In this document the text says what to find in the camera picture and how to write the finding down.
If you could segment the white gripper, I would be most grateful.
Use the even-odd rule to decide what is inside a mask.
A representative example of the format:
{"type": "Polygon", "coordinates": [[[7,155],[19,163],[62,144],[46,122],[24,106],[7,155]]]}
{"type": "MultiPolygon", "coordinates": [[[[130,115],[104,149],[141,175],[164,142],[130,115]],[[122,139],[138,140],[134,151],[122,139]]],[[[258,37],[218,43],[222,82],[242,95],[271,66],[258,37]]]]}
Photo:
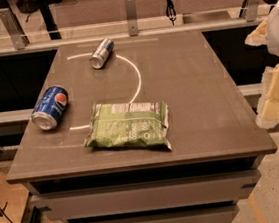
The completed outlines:
{"type": "MultiPolygon", "coordinates": [[[[279,0],[244,41],[249,46],[267,45],[268,51],[279,56],[279,0]]],[[[279,124],[279,63],[266,67],[262,74],[261,97],[257,103],[256,123],[262,129],[273,129],[279,124]]]]}

